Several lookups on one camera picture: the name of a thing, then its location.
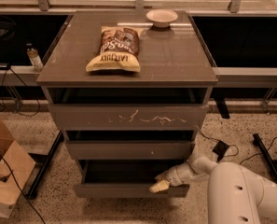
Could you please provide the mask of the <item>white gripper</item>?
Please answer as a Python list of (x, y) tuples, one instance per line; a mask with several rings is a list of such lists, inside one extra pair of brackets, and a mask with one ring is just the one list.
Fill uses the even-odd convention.
[(168, 171), (156, 175), (155, 180), (157, 182), (152, 185), (149, 190), (152, 193), (158, 193), (168, 189), (170, 185), (173, 187), (178, 187), (187, 184), (194, 174), (195, 172), (187, 162), (180, 165), (175, 165)]

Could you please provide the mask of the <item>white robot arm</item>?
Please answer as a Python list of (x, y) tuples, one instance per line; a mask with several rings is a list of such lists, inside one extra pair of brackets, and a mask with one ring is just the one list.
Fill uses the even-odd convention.
[(193, 153), (155, 180), (153, 193), (206, 180), (208, 224), (261, 224), (263, 217), (277, 218), (277, 184), (237, 163)]

